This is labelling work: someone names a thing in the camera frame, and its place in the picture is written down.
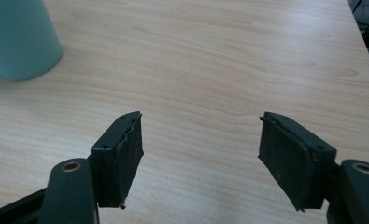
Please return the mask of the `teal plastic cup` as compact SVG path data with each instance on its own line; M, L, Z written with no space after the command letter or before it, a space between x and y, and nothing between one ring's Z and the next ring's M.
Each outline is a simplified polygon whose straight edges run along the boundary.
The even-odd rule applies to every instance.
M43 0L0 0L0 78L47 73L63 50Z

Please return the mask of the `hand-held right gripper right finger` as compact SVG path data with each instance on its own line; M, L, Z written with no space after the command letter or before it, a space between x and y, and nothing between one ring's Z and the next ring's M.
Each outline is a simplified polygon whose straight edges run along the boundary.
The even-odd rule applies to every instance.
M261 121L259 159L295 209L320 209L337 150L289 117L266 112Z

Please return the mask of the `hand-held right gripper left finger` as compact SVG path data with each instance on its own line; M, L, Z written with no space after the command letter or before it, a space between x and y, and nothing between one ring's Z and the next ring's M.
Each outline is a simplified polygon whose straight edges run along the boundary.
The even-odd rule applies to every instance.
M118 117L91 148L93 187L99 207L123 208L144 155L140 111Z

